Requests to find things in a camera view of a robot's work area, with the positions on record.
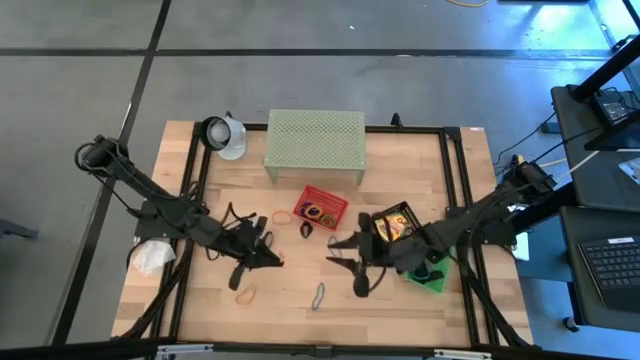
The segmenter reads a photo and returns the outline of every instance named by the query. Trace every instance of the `white cable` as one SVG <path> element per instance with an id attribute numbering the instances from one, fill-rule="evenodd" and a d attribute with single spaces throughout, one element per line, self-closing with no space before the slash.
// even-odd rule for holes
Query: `white cable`
<path id="1" fill-rule="evenodd" d="M 566 173 L 562 174 L 558 179 L 556 179 L 557 181 L 562 179 L 563 177 L 571 174 L 572 172 L 578 170 L 578 168 L 582 165 L 584 165 L 587 161 L 589 161 L 592 157 L 596 156 L 596 154 L 598 154 L 600 152 L 600 150 L 596 150 L 594 152 L 592 152 L 591 154 L 589 154 L 589 156 L 587 156 L 586 158 L 584 158 L 582 161 L 580 161 L 579 163 L 576 164 L 576 166 L 572 167 L 571 170 L 567 171 Z"/>

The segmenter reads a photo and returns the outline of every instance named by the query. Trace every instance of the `gray concrete floor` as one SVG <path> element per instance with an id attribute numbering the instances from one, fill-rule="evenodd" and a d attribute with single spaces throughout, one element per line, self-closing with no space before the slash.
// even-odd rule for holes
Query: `gray concrete floor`
<path id="1" fill-rule="evenodd" d="M 146 48 L 159 8 L 156 0 L 4 1 L 0 48 Z M 616 34 L 625 31 L 633 29 L 617 28 Z M 608 48 L 585 4 L 492 1 L 465 9 L 444 0 L 174 0 L 160 47 Z M 141 62 L 0 57 L 0 218 L 40 231 L 37 240 L 0 242 L 0 348 L 48 341 L 98 189 L 73 167 L 73 150 L 95 134 L 118 135 Z M 495 58 L 156 58 L 129 148 L 140 169 L 150 171 L 166 120 L 201 120 L 229 110 L 242 121 L 265 122 L 272 108 L 309 108 L 364 111 L 369 124 L 386 124 L 399 112 L 405 124 L 482 126 L 495 159 L 553 112 L 551 87 L 579 83 L 600 65 Z M 628 88 L 622 76 L 611 84 Z M 538 133 L 517 152 L 537 156 L 559 141 Z M 545 160 L 563 156 L 560 148 Z M 561 173 L 566 165 L 551 171 Z M 141 202 L 117 190 L 132 204 Z M 134 225 L 112 201 L 70 341 L 108 338 Z M 544 348 L 637 356 L 630 345 L 640 340 L 637 334 L 562 329 L 560 319 L 570 314 L 563 285 L 526 280 L 523 291 L 534 339 Z"/>

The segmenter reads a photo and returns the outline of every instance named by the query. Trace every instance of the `green tray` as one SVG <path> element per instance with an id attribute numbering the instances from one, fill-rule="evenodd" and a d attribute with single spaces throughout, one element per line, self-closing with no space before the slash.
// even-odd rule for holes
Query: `green tray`
<path id="1" fill-rule="evenodd" d="M 449 250 L 449 253 L 453 255 L 453 247 Z M 435 265 L 431 264 L 428 261 L 425 261 L 425 262 L 427 263 L 427 267 L 429 268 L 430 271 L 436 271 L 436 270 L 442 271 L 442 275 L 444 275 L 444 277 L 442 279 L 429 281 L 427 283 L 422 284 L 418 281 L 413 280 L 413 278 L 408 272 L 404 273 L 402 276 L 405 279 L 411 281 L 412 283 L 418 286 L 422 286 L 426 289 L 429 289 L 437 293 L 442 293 L 444 291 L 445 285 L 447 284 L 447 279 L 449 278 L 449 270 L 451 270 L 451 258 L 445 257 Z"/>

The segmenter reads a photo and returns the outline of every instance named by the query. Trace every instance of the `white plastic bag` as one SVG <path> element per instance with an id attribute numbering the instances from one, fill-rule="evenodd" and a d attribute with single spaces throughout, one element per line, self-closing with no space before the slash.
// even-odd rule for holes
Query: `white plastic bag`
<path id="1" fill-rule="evenodd" d="M 140 247 L 133 265 L 144 276 L 160 273 L 162 266 L 176 258 L 171 245 L 163 241 L 148 240 Z"/>

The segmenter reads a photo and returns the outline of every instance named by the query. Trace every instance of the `desk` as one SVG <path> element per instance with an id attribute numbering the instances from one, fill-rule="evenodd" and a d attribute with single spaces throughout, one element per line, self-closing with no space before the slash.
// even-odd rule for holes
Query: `desk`
<path id="1" fill-rule="evenodd" d="M 610 310 L 602 304 L 578 249 L 585 241 L 640 235 L 640 214 L 562 207 L 560 217 L 572 264 L 573 282 L 569 283 L 569 294 L 576 323 L 640 332 L 640 314 Z"/>
<path id="2" fill-rule="evenodd" d="M 153 180 L 177 194 L 193 128 L 192 122 L 167 123 Z M 463 128 L 462 138 L 468 173 L 475 199 L 495 186 L 484 130 Z M 227 203 L 239 215 L 256 211 L 268 216 L 279 209 L 292 210 L 304 185 L 312 184 L 349 201 L 339 224 L 339 239 L 352 234 L 359 212 L 374 212 L 407 200 L 423 223 L 444 217 L 446 185 L 438 136 L 428 134 L 367 133 L 367 172 L 362 184 L 350 172 L 282 169 L 272 184 L 262 166 L 265 131 L 247 131 L 248 151 L 237 161 L 224 161 L 213 154 L 205 200 L 211 216 L 220 219 Z M 453 153 L 453 144 L 449 144 Z M 454 162 L 454 175 L 457 166 Z M 462 202 L 459 181 L 457 195 Z M 446 290 L 435 294 L 408 283 L 395 272 L 387 272 L 369 298 L 356 298 L 352 275 L 325 260 L 329 233 L 316 228 L 310 238 L 299 234 L 300 223 L 273 225 L 273 249 L 282 252 L 282 268 L 245 272 L 238 292 L 228 289 L 236 261 L 220 258 L 210 262 L 204 249 L 196 247 L 188 279 L 179 340 L 233 341 L 244 343 L 341 344 L 390 346 L 468 347 L 465 311 L 457 269 L 449 273 Z M 484 250 L 491 294 L 519 335 L 531 341 L 531 332 L 520 283 L 510 254 L 498 247 Z M 370 269 L 376 279 L 380 269 Z M 128 330 L 156 295 L 160 276 L 143 277 L 129 268 L 113 326 L 113 335 Z M 311 301 L 320 282 L 326 285 L 318 311 Z M 238 305 L 235 297 L 248 285 L 257 287 L 249 305 Z M 173 309 L 169 298 L 161 334 L 167 334 Z M 482 307 L 475 302 L 481 339 L 486 341 Z"/>
<path id="3" fill-rule="evenodd" d="M 575 101 L 567 87 L 554 87 L 551 97 L 563 139 L 601 125 L 591 107 Z M 569 168 L 592 153 L 584 149 L 584 144 L 602 132 L 597 130 L 565 144 Z M 633 152 L 601 151 L 576 169 L 571 178 L 578 203 L 598 209 L 640 212 L 640 186 L 618 168 L 618 164 L 638 156 Z"/>

